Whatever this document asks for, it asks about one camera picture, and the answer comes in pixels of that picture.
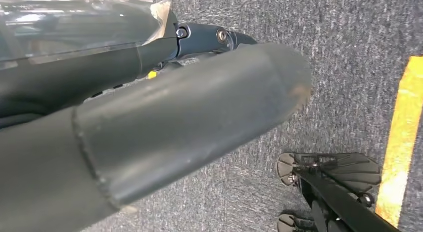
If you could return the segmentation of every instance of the clear plastic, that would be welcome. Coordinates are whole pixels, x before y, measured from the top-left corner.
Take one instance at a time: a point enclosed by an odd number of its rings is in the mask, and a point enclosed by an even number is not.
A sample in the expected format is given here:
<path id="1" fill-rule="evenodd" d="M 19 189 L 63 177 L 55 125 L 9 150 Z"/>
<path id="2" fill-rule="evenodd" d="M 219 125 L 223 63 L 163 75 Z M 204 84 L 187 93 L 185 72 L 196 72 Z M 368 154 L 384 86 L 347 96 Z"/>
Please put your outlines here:
<path id="1" fill-rule="evenodd" d="M 169 0 L 0 0 L 0 69 L 148 44 L 165 35 Z"/>

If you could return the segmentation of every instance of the yellow tape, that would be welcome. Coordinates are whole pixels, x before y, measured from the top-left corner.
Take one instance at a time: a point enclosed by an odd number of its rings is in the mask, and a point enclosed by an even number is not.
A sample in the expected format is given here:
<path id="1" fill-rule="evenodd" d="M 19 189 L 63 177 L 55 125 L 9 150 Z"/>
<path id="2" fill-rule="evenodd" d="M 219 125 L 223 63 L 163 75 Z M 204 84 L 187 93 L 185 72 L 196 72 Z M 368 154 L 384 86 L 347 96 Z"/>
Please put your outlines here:
<path id="1" fill-rule="evenodd" d="M 148 73 L 147 75 L 147 79 L 153 79 L 157 76 L 157 72 L 155 71 L 150 71 L 150 73 Z"/>
<path id="2" fill-rule="evenodd" d="M 422 106 L 423 57 L 412 56 L 398 89 L 376 204 L 376 213 L 395 227 L 400 221 Z"/>

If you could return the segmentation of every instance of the yellow label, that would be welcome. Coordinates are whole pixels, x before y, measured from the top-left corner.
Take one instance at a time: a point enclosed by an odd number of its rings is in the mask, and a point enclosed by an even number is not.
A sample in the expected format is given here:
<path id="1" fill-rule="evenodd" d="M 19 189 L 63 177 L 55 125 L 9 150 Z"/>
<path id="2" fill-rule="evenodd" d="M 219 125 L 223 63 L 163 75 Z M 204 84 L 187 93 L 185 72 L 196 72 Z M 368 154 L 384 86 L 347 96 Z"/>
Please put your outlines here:
<path id="1" fill-rule="evenodd" d="M 150 73 L 148 73 L 147 75 L 147 79 L 153 79 L 157 76 L 157 72 L 155 71 L 150 71 Z"/>

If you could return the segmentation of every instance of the plastic wrap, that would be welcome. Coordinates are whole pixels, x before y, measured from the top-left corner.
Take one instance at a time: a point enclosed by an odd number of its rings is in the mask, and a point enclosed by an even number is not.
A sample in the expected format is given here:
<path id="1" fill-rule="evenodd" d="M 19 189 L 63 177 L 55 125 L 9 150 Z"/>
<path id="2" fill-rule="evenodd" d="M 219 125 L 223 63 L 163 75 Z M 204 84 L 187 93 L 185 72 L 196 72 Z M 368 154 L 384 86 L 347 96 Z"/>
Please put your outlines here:
<path id="1" fill-rule="evenodd" d="M 164 37 L 170 1 L 0 0 L 0 68 L 141 46 Z"/>

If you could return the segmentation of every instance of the bolt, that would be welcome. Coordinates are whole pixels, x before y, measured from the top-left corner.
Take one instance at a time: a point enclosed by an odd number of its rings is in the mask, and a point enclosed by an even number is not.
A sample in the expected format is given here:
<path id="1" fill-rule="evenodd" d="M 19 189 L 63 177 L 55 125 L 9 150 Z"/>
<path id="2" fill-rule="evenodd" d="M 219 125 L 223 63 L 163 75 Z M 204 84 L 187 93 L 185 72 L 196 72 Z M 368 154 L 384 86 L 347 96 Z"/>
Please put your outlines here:
<path id="1" fill-rule="evenodd" d="M 178 28 L 178 30 L 176 30 L 176 36 L 178 38 L 184 38 L 188 36 L 188 32 L 185 28 L 181 27 L 181 28 Z"/>
<path id="2" fill-rule="evenodd" d="M 294 182 L 296 182 L 296 181 L 297 181 L 297 176 L 296 176 L 296 175 L 294 175 L 294 174 L 289 175 L 289 176 L 288 176 L 288 181 L 289 181 L 290 183 L 294 183 Z"/>
<path id="3" fill-rule="evenodd" d="M 219 28 L 216 32 L 217 40 L 219 43 L 224 44 L 227 40 L 226 30 L 223 28 Z"/>
<path id="4" fill-rule="evenodd" d="M 368 193 L 362 194 L 357 200 L 358 202 L 364 204 L 367 207 L 371 207 L 374 201 L 372 195 Z"/>

